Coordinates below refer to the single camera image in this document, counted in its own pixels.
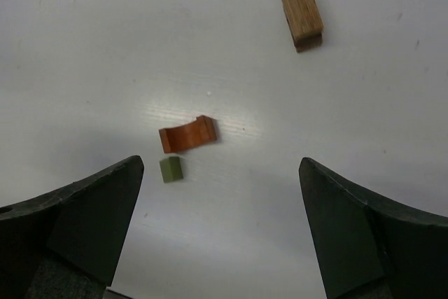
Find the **tan wood rectangular block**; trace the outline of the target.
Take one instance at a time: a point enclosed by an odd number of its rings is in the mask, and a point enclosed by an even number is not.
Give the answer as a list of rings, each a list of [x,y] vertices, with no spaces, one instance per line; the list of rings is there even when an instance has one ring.
[[[298,53],[320,46],[323,21],[316,0],[281,0],[286,21]]]

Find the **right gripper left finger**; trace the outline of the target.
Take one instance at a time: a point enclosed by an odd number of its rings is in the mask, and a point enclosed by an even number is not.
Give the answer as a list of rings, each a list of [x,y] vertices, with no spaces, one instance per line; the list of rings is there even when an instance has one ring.
[[[112,285],[144,175],[133,155],[1,208],[2,298],[102,298]]]

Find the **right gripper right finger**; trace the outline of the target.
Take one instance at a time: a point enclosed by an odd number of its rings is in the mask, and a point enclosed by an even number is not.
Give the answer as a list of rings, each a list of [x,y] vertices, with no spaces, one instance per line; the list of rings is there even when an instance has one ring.
[[[447,218],[353,183],[311,158],[300,187],[327,298],[446,298]]]

